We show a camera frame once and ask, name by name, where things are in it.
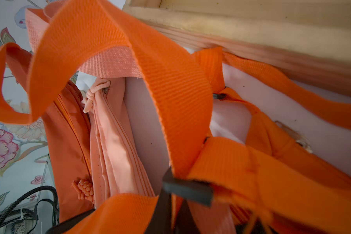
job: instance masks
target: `orange zipper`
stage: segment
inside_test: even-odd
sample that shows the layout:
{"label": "orange zipper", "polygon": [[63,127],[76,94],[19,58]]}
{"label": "orange zipper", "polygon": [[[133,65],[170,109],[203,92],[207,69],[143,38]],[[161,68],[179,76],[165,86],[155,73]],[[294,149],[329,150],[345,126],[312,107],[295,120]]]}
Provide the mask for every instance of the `orange zipper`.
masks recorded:
{"label": "orange zipper", "polygon": [[[73,121],[72,121],[71,118],[70,118],[70,115],[69,115],[69,113],[68,113],[68,110],[66,109],[65,104],[63,103],[60,94],[57,95],[57,101],[55,101],[55,104],[56,104],[56,106],[58,107],[58,109],[62,112],[63,116],[65,117],[66,121],[68,122],[69,126],[71,127],[71,129],[73,130],[75,136],[77,137],[77,131],[75,130]],[[84,161],[85,161],[85,163],[86,163],[86,165],[87,165],[87,169],[88,169],[88,172],[89,172],[90,177],[91,177],[92,173],[91,173],[90,159],[86,156],[86,153],[85,153],[85,151],[84,151],[84,149],[83,149],[83,147],[81,146],[81,144],[80,144],[79,141],[78,141],[78,144],[79,144],[79,147],[81,148]]]}

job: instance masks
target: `orange bag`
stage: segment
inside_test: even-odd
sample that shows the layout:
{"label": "orange bag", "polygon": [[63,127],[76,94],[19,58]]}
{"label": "orange bag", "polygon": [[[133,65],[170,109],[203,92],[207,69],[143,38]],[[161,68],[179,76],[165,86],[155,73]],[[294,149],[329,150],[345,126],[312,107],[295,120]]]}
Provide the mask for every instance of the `orange bag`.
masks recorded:
{"label": "orange bag", "polygon": [[[27,80],[27,72],[32,55],[20,49],[16,44],[5,45],[3,54],[0,54],[0,61],[6,60],[13,75],[27,93],[30,93],[31,84]],[[31,114],[20,114],[11,108],[3,112],[5,106],[1,95],[3,80],[0,79],[0,119],[8,124],[30,124],[31,119],[18,118]],[[42,114],[44,128],[47,134],[49,156],[51,158],[55,186],[60,204],[60,221],[67,220],[75,215],[92,209],[94,206],[88,200],[79,200],[75,189],[71,186],[74,180],[89,180],[90,178],[90,152],[89,134],[90,122],[88,116],[83,113],[81,106],[82,95],[75,84],[68,81],[66,86],[57,94]],[[31,105],[32,113],[37,105]]]}
{"label": "orange bag", "polygon": [[[100,65],[106,65],[102,69],[108,69],[114,61],[104,60],[104,51],[122,46],[131,50],[129,56],[135,59],[150,91],[175,178],[184,184],[208,182],[213,189],[213,204],[250,210],[247,232],[259,218],[266,232],[270,232],[269,225],[280,233],[301,233],[299,225],[303,225],[327,233],[351,233],[351,185],[346,185],[351,179],[323,178],[324,174],[304,170],[308,164],[315,169],[331,167],[314,160],[314,156],[308,157],[304,149],[259,109],[225,88],[220,64],[224,61],[252,74],[321,118],[349,129],[351,105],[307,93],[275,68],[223,54],[220,48],[192,56],[106,0],[70,0],[53,16],[30,65],[28,93],[33,112],[13,113],[0,100],[0,120],[5,120],[8,113],[16,115],[19,122],[36,120],[75,70],[91,58],[99,58]],[[5,56],[12,48],[15,46],[10,43],[0,48],[0,82]],[[48,92],[41,96],[39,89],[45,87],[49,87]],[[221,99],[224,101],[242,102],[251,111],[253,120],[246,145],[211,136],[208,127],[213,93],[225,94]],[[293,155],[296,160],[306,162],[305,167],[294,163]],[[341,174],[331,172],[331,176]],[[152,223],[156,204],[164,197],[112,196],[67,233],[143,233]],[[170,206],[172,227],[179,219],[181,205],[182,197],[175,191]]]}
{"label": "orange bag", "polygon": [[[57,1],[47,5],[44,10],[28,9],[26,12],[33,51],[36,51],[50,18],[64,3],[65,1]],[[118,193],[154,196],[136,151],[123,102],[125,77],[141,75],[135,59],[130,54],[130,49],[125,46],[108,49],[79,67],[81,72],[98,77],[83,100],[83,112],[89,114],[91,122],[89,168],[93,195],[85,190],[82,184],[75,183],[73,186],[77,191],[82,189],[78,195],[79,199],[89,199],[96,207]]]}

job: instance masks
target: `black cable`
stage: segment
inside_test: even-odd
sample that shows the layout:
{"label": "black cable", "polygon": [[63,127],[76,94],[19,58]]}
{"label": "black cable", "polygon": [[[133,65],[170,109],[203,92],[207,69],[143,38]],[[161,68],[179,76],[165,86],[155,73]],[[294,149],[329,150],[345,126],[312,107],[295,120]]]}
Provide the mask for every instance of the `black cable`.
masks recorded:
{"label": "black cable", "polygon": [[38,201],[38,203],[36,203],[35,207],[34,207],[34,213],[36,215],[36,219],[35,219],[35,225],[33,226],[33,228],[28,231],[26,234],[30,234],[30,232],[32,232],[34,230],[34,228],[36,227],[36,225],[38,224],[38,213],[37,213],[37,209],[38,209],[38,204],[41,202],[41,201],[46,201],[46,202],[49,202],[52,206],[53,206],[53,214],[55,214],[56,212],[58,212],[57,208],[56,208],[56,205],[53,203],[53,201],[51,199],[42,199],[40,201]]}
{"label": "black cable", "polygon": [[[32,215],[32,217],[36,218],[36,216],[34,215],[34,212],[32,210],[29,210],[29,209],[26,209],[26,208],[23,208],[22,209],[22,212],[23,213],[27,213],[29,215]],[[12,216],[12,215],[15,215],[15,214],[19,214],[21,213],[21,209],[18,209],[18,210],[13,210],[11,211],[8,216]]]}
{"label": "black cable", "polygon": [[[3,214],[1,214],[0,216],[0,226],[2,225],[2,223],[4,222],[4,220],[6,219],[6,217],[8,216],[8,214],[12,211],[12,209],[14,207],[16,207],[20,202],[22,202],[24,199],[26,199],[28,196],[30,196],[33,193],[42,191],[42,190],[49,190],[52,192],[53,194],[53,202],[55,204],[58,203],[58,199],[57,199],[57,193],[56,193],[56,189],[52,186],[40,186],[37,187],[33,190],[28,191],[27,193],[23,194],[19,199],[17,199],[15,202],[13,202],[6,210]],[[52,226],[56,225],[56,211],[53,212],[52,215]]]}
{"label": "black cable", "polygon": [[14,218],[14,219],[11,219],[11,220],[9,220],[9,221],[7,221],[7,222],[4,222],[2,225],[1,225],[1,227],[4,227],[4,226],[6,226],[6,225],[8,225],[8,224],[10,224],[10,223],[13,223],[13,222],[19,222],[19,221],[22,221],[22,220],[35,220],[35,218],[33,218],[33,217],[29,217],[29,216],[24,216],[24,218],[23,219],[20,219],[21,217],[17,217],[17,218]]}

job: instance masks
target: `pink strap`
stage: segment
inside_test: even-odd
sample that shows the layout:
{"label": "pink strap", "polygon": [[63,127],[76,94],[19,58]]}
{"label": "pink strap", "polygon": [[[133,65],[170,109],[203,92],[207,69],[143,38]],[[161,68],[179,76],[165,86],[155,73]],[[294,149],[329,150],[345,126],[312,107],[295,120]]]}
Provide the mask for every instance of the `pink strap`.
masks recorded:
{"label": "pink strap", "polygon": [[82,103],[85,105],[83,112],[88,113],[91,108],[92,104],[95,100],[95,93],[103,88],[107,88],[110,86],[110,81],[101,79],[98,81],[97,84],[94,84],[86,93],[86,97],[82,100]]}
{"label": "pink strap", "polygon": [[[67,1],[59,0],[48,4],[44,10],[26,9],[26,25],[33,51],[37,50],[42,36],[49,26],[51,18],[65,3],[67,3]],[[85,61],[78,70],[104,79],[118,77],[142,78],[142,74],[131,54],[131,50],[125,44],[108,48],[92,56]]]}

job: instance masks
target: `coiled black cable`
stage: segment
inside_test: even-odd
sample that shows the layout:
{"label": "coiled black cable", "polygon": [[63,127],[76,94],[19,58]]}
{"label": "coiled black cable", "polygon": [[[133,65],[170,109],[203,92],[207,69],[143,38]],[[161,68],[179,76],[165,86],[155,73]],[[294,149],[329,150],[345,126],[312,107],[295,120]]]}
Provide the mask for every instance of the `coiled black cable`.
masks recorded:
{"label": "coiled black cable", "polygon": [[[22,202],[24,199],[26,199],[28,196],[30,196],[31,194],[35,193],[35,192],[39,192],[42,190],[49,190],[52,192],[53,194],[53,203],[57,205],[58,203],[58,198],[57,198],[57,192],[56,189],[52,186],[40,186],[37,187],[33,190],[28,191],[27,193],[23,194],[19,199],[17,199],[15,202],[13,202],[5,211],[4,213],[1,214],[0,216],[0,226],[2,225],[2,223],[4,222],[4,220],[8,217],[8,214],[12,211],[12,209],[14,207],[16,207],[20,202]],[[53,208],[53,215],[52,215],[52,226],[56,225],[56,210],[55,208]]]}
{"label": "coiled black cable", "polygon": [[32,228],[30,231],[28,231],[26,234],[29,234],[30,232],[32,232],[32,231],[34,230],[34,228],[36,227],[36,225],[38,224],[38,213],[37,213],[38,211],[37,211],[37,209],[38,209],[38,204],[39,204],[41,201],[46,201],[46,202],[50,203],[50,204],[53,206],[53,215],[55,215],[55,212],[58,214],[57,207],[56,207],[56,205],[54,204],[54,202],[53,202],[52,200],[50,200],[50,199],[42,199],[42,200],[38,201],[38,203],[37,203],[37,204],[35,205],[35,207],[34,207],[34,214],[36,215],[35,225],[34,225],[33,228]]}
{"label": "coiled black cable", "polygon": [[[22,212],[23,212],[23,213],[26,213],[26,214],[29,214],[29,215],[30,215],[31,217],[33,217],[33,218],[36,218],[36,216],[35,216],[35,214],[34,214],[34,212],[33,212],[32,210],[23,208],[23,209],[22,209]],[[13,210],[13,211],[11,211],[11,212],[8,214],[8,216],[12,216],[12,215],[19,214],[19,213],[21,213],[21,209]]]}

